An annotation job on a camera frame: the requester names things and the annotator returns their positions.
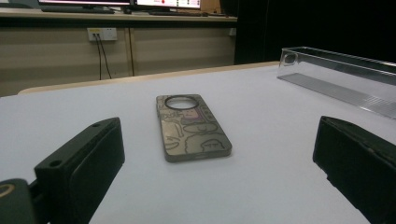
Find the patterned phone case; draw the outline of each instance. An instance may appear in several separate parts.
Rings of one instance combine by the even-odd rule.
[[[171,102],[178,100],[193,104],[172,107]],[[158,96],[157,112],[167,161],[192,161],[231,154],[231,142],[200,95]]]

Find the screw hole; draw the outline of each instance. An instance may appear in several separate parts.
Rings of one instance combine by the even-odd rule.
[[[52,161],[49,166],[50,167],[56,167],[59,166],[62,163],[62,161]]]

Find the monitor screen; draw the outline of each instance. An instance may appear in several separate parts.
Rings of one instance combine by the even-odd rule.
[[[136,7],[200,9],[201,0],[134,0]]]
[[[45,6],[129,6],[130,0],[38,0],[38,4]]]

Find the power socket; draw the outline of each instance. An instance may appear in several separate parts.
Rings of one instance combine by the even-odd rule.
[[[117,40],[117,28],[87,28],[90,41],[96,41],[94,35],[99,35],[101,40]]]

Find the clear acrylic box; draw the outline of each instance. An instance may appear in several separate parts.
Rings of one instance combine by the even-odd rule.
[[[396,119],[396,63],[308,47],[282,49],[278,78]]]

